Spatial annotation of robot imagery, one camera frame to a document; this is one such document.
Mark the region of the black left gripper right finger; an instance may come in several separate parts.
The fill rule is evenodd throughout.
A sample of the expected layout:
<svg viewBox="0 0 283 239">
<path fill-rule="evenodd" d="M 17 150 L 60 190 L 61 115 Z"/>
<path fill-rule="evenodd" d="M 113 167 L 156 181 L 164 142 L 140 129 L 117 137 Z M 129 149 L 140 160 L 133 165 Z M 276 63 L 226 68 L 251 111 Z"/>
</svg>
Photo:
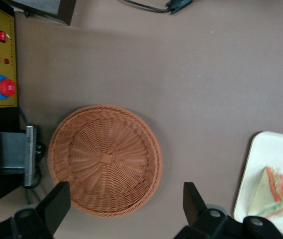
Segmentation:
<svg viewBox="0 0 283 239">
<path fill-rule="evenodd" d="M 208 208 L 193 182 L 185 182 L 183 210 L 188 222 L 175 239 L 222 239 L 227 216 L 219 209 Z"/>
</svg>

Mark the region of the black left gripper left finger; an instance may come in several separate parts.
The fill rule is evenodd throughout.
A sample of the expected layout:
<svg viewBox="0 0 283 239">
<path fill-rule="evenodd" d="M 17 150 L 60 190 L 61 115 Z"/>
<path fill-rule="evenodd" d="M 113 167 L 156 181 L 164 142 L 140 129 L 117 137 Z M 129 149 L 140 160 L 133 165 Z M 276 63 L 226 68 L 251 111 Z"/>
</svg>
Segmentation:
<svg viewBox="0 0 283 239">
<path fill-rule="evenodd" d="M 71 207 L 70 184 L 59 182 L 35 207 L 11 217 L 14 239 L 52 239 Z"/>
</svg>

